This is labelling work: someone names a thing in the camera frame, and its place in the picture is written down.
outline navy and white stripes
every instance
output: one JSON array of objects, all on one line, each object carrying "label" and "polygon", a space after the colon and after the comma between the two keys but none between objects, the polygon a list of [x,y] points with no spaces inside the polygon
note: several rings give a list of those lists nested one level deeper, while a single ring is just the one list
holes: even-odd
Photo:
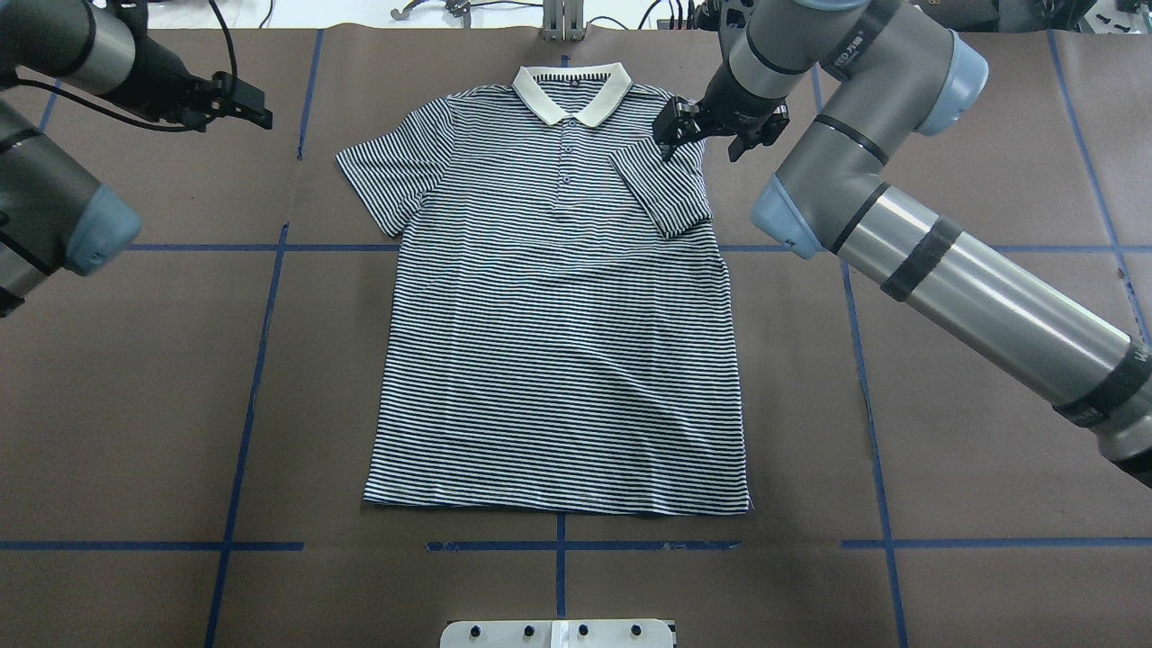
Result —
[{"label": "navy and white stripes", "polygon": [[[612,90],[597,70],[535,82],[576,112]],[[748,510],[703,146],[661,163],[650,125],[669,95],[622,91],[591,128],[482,86],[339,153],[380,227],[403,234],[365,499]]]}]

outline folded sleeve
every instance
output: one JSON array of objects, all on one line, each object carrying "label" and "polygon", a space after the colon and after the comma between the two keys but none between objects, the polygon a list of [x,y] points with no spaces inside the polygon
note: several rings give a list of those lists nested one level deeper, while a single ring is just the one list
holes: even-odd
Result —
[{"label": "folded sleeve", "polygon": [[399,236],[452,160],[446,98],[412,111],[395,130],[336,153],[336,164],[380,229]]},{"label": "folded sleeve", "polygon": [[712,218],[702,171],[703,142],[685,144],[664,161],[655,142],[645,137],[613,151],[611,158],[661,238],[673,239]]}]

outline equipment in background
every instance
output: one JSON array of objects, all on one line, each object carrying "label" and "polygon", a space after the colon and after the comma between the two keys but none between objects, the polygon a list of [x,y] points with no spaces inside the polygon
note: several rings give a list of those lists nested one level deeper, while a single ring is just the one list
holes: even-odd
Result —
[{"label": "equipment in background", "polygon": [[544,0],[545,40],[584,40],[584,0]]},{"label": "equipment in background", "polygon": [[[0,0],[0,90],[16,85],[56,92],[132,126],[167,133],[204,131],[221,116],[268,129],[264,92],[232,73],[211,80],[188,73],[180,58],[147,36],[147,5],[109,0]],[[53,85],[20,78],[24,66],[91,92],[146,121],[126,118]],[[154,122],[179,123],[179,127]],[[0,101],[0,317],[59,268],[96,272],[136,238],[139,217],[26,119]]]},{"label": "equipment in background", "polygon": [[725,130],[748,148],[819,63],[840,86],[760,194],[752,223],[803,258],[840,256],[1091,429],[1105,458],[1152,488],[1149,347],[880,179],[905,137],[945,130],[976,101],[987,62],[902,0],[706,7],[719,22],[697,22],[719,29],[723,63],[698,104],[676,97],[654,121],[666,158]]},{"label": "equipment in background", "polygon": [[[1152,0],[1116,0],[1116,10],[1124,14],[1138,14],[1140,21],[1144,23],[1144,33],[1152,33]],[[1122,25],[1114,25],[1121,28],[1120,31],[1124,31]],[[1130,33],[1132,30],[1129,29],[1124,33]]]}]

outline black cable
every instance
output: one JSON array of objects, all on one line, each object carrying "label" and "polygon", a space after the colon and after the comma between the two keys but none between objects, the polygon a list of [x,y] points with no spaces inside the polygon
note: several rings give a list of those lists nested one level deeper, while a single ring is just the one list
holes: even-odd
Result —
[{"label": "black cable", "polygon": [[614,18],[614,17],[612,17],[612,16],[596,16],[594,18],[590,18],[590,20],[588,21],[588,24],[592,24],[592,23],[594,23],[596,21],[612,21],[612,22],[614,22],[614,23],[619,24],[619,25],[620,25],[621,28],[623,28],[624,30],[627,30],[627,29],[628,29],[628,27],[627,27],[627,25],[624,25],[624,23],[622,23],[622,22],[617,21],[616,18]]},{"label": "black cable", "polygon": [[652,13],[652,9],[655,9],[655,6],[659,5],[660,2],[664,2],[664,0],[653,0],[653,2],[649,5],[647,10],[644,12],[644,16],[641,18],[639,27],[637,27],[636,29],[644,29],[644,23],[647,22],[647,17]]},{"label": "black cable", "polygon": [[[225,22],[223,14],[220,13],[220,6],[215,3],[215,0],[209,0],[209,5],[212,7],[212,13],[217,15],[217,22],[220,23],[220,29],[223,30],[223,42],[225,45],[228,46],[228,62],[232,65],[232,77],[240,78],[240,73],[236,71],[236,47],[232,43],[232,31],[228,30],[228,23]],[[228,83],[228,90],[225,92],[225,99],[232,99],[232,92],[235,89],[235,83]]]},{"label": "black cable", "polygon": [[264,25],[267,24],[268,20],[272,17],[272,9],[275,8],[276,8],[276,0],[268,0],[268,13],[265,14],[264,20],[260,21],[260,27],[256,29],[264,29]]},{"label": "black cable", "polygon": [[[109,111],[104,106],[93,104],[92,101],[89,101],[88,99],[78,95],[73,95],[71,92],[62,88],[56,88],[55,85],[50,85],[47,83],[43,83],[39,81],[32,81],[31,78],[17,78],[16,85],[24,85],[28,88],[39,88],[40,90],[47,90],[53,95],[60,95],[65,99],[70,99],[73,101],[76,101],[77,104],[84,106],[85,108],[91,108],[98,113],[108,115],[116,121],[122,121],[128,126],[135,126],[136,128],[143,128],[145,130],[159,130],[161,133],[188,133],[189,130],[196,130],[196,128],[192,128],[191,126],[157,126],[154,123],[149,123],[146,121],[139,121],[129,116],[124,116],[120,113]],[[207,126],[213,119],[215,118],[214,116],[209,118],[209,120],[205,121],[202,126]]]},{"label": "black cable", "polygon": [[[209,5],[212,6],[212,12],[215,14],[217,21],[220,23],[220,29],[223,30],[223,40],[225,40],[225,44],[228,46],[228,62],[232,66],[232,76],[233,76],[233,78],[237,78],[238,74],[236,73],[236,47],[234,46],[234,44],[232,42],[232,32],[228,31],[228,23],[225,22],[223,14],[220,13],[220,7],[217,5],[217,0],[209,0]],[[93,111],[96,111],[96,112],[98,112],[98,113],[100,113],[103,115],[111,116],[112,119],[114,119],[116,121],[120,121],[120,122],[123,122],[123,123],[127,123],[128,126],[135,126],[136,128],[143,128],[144,130],[156,130],[156,131],[159,131],[159,133],[188,133],[190,130],[199,130],[199,129],[204,128],[205,126],[207,126],[207,125],[212,123],[213,121],[215,121],[217,116],[219,116],[219,115],[209,115],[204,121],[202,121],[200,123],[198,123],[196,126],[157,126],[157,125],[151,123],[151,122],[141,121],[138,119],[132,119],[130,116],[127,116],[127,115],[120,114],[118,112],[111,111],[111,110],[108,110],[108,108],[106,108],[104,106],[100,106],[98,104],[93,104],[92,101],[89,101],[88,99],[85,99],[85,98],[83,98],[83,97],[81,97],[78,95],[74,95],[74,93],[71,93],[71,92],[69,92],[69,91],[67,91],[67,90],[65,90],[62,88],[56,88],[55,85],[50,85],[47,83],[43,83],[43,82],[39,82],[39,81],[32,81],[30,78],[16,78],[15,83],[16,83],[16,85],[23,85],[25,88],[38,88],[40,90],[46,90],[48,92],[52,92],[53,95],[59,95],[59,96],[63,97],[65,99],[69,99],[71,101],[76,101],[77,104],[84,106],[85,108],[93,110]],[[233,91],[235,90],[235,88],[236,88],[236,85],[234,83],[229,82],[228,83],[228,89],[225,92],[225,97],[223,98],[225,99],[232,99],[232,95],[233,95]]]}]

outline shirt collar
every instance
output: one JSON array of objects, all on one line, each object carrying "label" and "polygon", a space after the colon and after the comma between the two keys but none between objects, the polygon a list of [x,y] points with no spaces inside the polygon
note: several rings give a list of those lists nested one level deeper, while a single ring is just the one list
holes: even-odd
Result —
[{"label": "shirt collar", "polygon": [[[604,82],[604,88],[597,93],[584,110],[577,113],[569,113],[556,105],[552,100],[552,97],[536,83],[537,76],[550,75],[560,76],[566,78],[582,78],[592,75],[607,74],[608,80]],[[624,66],[620,63],[609,63],[606,66],[593,66],[583,68],[520,68],[520,73],[516,75],[516,80],[513,81],[511,86],[520,95],[524,105],[526,105],[536,116],[540,118],[544,123],[548,126],[555,126],[564,118],[576,118],[584,126],[596,128],[608,119],[608,115],[616,110],[624,99],[624,95],[628,89],[632,85],[632,78],[628,76],[624,71]]]}]

